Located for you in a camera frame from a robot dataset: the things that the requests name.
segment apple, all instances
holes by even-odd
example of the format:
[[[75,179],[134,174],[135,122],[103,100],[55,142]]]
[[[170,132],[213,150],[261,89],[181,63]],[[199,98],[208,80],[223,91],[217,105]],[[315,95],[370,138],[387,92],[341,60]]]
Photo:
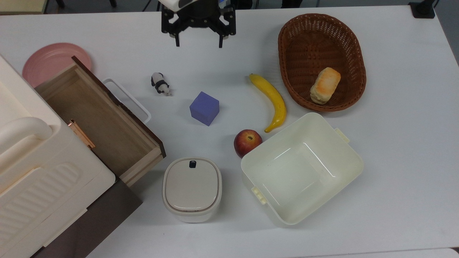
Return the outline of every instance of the apple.
[[[262,142],[263,139],[256,131],[245,129],[234,138],[234,150],[242,158]]]

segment bread roll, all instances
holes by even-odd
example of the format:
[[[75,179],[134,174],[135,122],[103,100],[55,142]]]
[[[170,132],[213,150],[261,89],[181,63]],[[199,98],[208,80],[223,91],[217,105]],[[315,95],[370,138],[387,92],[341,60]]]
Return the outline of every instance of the bread roll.
[[[325,104],[336,90],[341,75],[334,69],[327,67],[319,73],[315,84],[311,87],[311,99],[317,104]]]

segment brown basket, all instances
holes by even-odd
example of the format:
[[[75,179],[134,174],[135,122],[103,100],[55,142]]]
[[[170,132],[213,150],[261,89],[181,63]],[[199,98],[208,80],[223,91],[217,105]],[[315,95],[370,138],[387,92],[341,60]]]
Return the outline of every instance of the brown basket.
[[[314,111],[339,111],[355,104],[365,90],[366,73],[362,51],[352,30],[326,14],[299,15],[279,33],[282,80],[294,101]],[[319,105],[310,90],[319,73],[331,67],[341,74],[330,100]]]

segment purple cube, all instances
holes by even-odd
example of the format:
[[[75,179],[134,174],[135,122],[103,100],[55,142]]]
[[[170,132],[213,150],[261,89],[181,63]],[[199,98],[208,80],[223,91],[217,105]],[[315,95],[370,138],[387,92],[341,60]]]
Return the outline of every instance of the purple cube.
[[[201,91],[190,105],[191,116],[209,126],[220,112],[219,104],[218,100]]]

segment yellow banana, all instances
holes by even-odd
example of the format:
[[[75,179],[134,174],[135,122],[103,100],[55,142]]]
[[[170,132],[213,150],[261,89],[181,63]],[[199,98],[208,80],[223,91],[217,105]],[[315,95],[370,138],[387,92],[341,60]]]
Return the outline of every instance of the yellow banana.
[[[271,124],[264,130],[265,133],[269,133],[272,129],[281,126],[285,117],[287,116],[287,108],[285,102],[279,92],[274,86],[265,80],[263,77],[257,74],[249,75],[250,81],[255,85],[261,92],[263,92],[274,105],[274,116]]]

